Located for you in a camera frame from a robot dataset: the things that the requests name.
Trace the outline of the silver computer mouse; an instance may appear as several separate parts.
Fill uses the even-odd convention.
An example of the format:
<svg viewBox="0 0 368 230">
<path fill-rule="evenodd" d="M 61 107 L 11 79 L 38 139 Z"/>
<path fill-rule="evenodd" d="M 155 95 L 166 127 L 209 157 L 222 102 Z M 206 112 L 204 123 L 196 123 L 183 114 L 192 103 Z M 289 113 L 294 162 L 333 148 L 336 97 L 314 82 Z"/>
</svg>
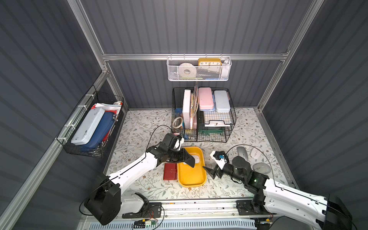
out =
<svg viewBox="0 0 368 230">
<path fill-rule="evenodd" d="M 246 148 L 245 147 L 243 147 L 243 146 L 237 146 L 237 153 L 238 153 L 238 156 L 239 157 L 242 157 L 246 161 L 249 161 L 248 160 L 248 154 L 247 154 L 247 151 L 246 151 Z"/>
</svg>

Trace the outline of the small white mouse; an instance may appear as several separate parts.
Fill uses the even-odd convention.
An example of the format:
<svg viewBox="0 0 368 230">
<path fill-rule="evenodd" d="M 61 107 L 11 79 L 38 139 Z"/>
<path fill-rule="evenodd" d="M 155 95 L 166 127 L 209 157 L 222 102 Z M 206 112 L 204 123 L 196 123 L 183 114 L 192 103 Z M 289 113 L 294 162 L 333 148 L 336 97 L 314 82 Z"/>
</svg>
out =
<svg viewBox="0 0 368 230">
<path fill-rule="evenodd" d="M 255 147 L 252 148 L 252 150 L 250 152 L 250 157 L 251 158 L 253 158 L 254 160 L 257 160 L 261 157 L 261 155 L 262 155 L 262 152 L 259 149 L 255 148 Z"/>
</svg>

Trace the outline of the white computer mouse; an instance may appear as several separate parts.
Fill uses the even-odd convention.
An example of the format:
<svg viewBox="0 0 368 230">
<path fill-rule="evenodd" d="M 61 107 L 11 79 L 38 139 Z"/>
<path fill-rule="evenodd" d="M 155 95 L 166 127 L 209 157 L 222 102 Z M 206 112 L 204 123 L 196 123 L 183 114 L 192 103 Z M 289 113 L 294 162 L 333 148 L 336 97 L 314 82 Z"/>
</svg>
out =
<svg viewBox="0 0 368 230">
<path fill-rule="evenodd" d="M 198 156 L 198 155 L 192 155 L 192 157 L 194 158 L 194 160 L 195 160 L 195 164 L 198 164 L 198 163 L 200 163 L 201 162 L 201 159 L 200 159 L 200 157 Z"/>
</svg>

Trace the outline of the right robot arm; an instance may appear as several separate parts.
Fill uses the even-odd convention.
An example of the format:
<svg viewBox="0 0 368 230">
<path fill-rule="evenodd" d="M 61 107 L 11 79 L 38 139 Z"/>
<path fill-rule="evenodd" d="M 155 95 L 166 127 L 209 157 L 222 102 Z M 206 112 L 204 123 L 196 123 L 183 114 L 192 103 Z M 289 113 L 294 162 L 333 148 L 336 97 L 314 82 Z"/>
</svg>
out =
<svg viewBox="0 0 368 230">
<path fill-rule="evenodd" d="M 318 230 L 353 228 L 352 215 L 340 198 L 313 195 L 277 183 L 267 175 L 252 170 L 243 157 L 236 156 L 230 162 L 224 152 L 215 151 L 213 154 L 212 159 L 217 165 L 213 169 L 204 167 L 204 170 L 213 179 L 228 175 L 234 182 L 242 184 L 254 195 L 247 207 L 252 212 L 280 214 Z"/>
</svg>

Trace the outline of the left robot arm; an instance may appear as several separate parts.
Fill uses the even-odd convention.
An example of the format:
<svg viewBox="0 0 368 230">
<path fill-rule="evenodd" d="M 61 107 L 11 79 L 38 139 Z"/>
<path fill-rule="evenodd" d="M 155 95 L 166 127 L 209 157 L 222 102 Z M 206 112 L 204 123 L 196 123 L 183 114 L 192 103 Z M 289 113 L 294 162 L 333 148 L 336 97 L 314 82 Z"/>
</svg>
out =
<svg viewBox="0 0 368 230">
<path fill-rule="evenodd" d="M 125 168 L 99 177 L 100 184 L 84 201 L 84 206 L 101 225 L 109 224 L 123 209 L 125 213 L 139 213 L 148 200 L 139 194 L 122 199 L 121 195 L 145 173 L 162 163 L 186 163 L 195 166 L 195 159 L 182 148 L 184 137 L 166 134 L 163 141 L 148 147 L 145 153 Z"/>
</svg>

